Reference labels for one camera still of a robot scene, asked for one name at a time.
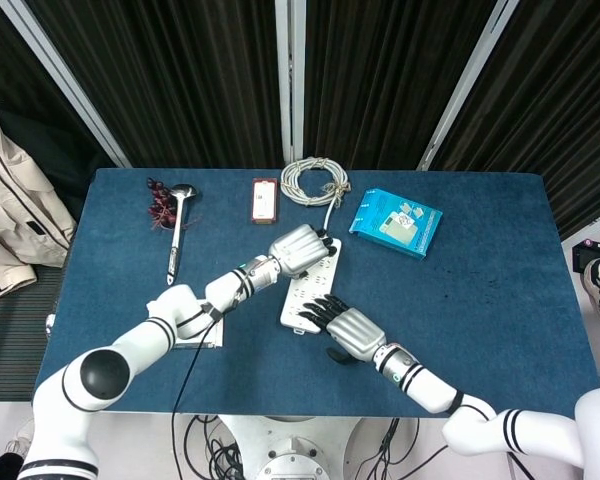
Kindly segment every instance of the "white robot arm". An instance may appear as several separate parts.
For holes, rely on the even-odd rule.
[[[95,480],[98,459],[87,433],[93,414],[115,403],[133,378],[159,360],[176,337],[191,338],[254,293],[276,283],[278,275],[302,275],[335,249],[324,231],[302,225],[274,241],[258,256],[214,280],[200,305],[186,285],[166,290],[147,305],[149,317],[112,345],[80,355],[37,389],[33,399],[36,433],[19,480]]]
[[[327,295],[305,304],[303,316],[326,330],[350,358],[373,362],[396,387],[430,413],[446,412],[442,434],[449,447],[463,455],[515,452],[555,458],[584,468],[586,480],[600,480],[600,389],[584,395],[576,420],[550,413],[505,410],[499,414],[486,402],[450,386],[421,365],[365,315]],[[342,355],[330,352],[336,361]]]

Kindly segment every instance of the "white cable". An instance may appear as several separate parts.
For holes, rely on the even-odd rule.
[[[333,182],[329,182],[322,187],[324,195],[320,197],[309,197],[300,188],[298,179],[305,170],[320,169],[327,170],[333,176]],[[327,215],[324,217],[323,229],[329,226],[329,217],[333,206],[340,206],[340,201],[345,192],[351,190],[351,184],[347,177],[347,172],[333,160],[328,158],[305,158],[304,160],[295,160],[287,165],[280,174],[280,189],[287,197],[300,205],[307,207],[329,205]]]

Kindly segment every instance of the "jacket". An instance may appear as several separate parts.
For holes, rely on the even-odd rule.
[[[0,128],[0,296],[61,267],[75,222],[33,159]]]

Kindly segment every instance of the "table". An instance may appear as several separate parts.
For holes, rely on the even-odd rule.
[[[146,178],[191,183],[178,281],[204,286],[325,208],[284,196],[278,222],[254,225],[254,177],[278,170],[103,169],[89,190],[38,383],[85,350],[146,318],[166,288],[171,231],[151,230]],[[309,193],[330,177],[303,174]],[[530,174],[353,171],[334,211],[343,241],[333,292],[378,323],[453,386],[505,408],[573,416],[600,386],[542,179]],[[380,187],[444,212],[427,257],[416,260],[348,233],[364,191]],[[325,354],[327,335],[279,323],[288,280],[253,296],[225,323],[225,346],[201,353],[180,410],[239,415],[428,416],[368,364]],[[114,410],[168,412],[192,350],[170,352],[137,377]]]

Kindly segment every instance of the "spoon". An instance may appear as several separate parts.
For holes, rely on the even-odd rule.
[[[171,253],[169,253],[169,267],[167,269],[167,285],[172,285],[178,274],[180,264],[180,228],[182,226],[182,209],[187,198],[195,197],[198,191],[193,185],[179,184],[171,187],[171,195],[178,202],[178,213],[176,224],[173,229],[173,241],[171,242]]]

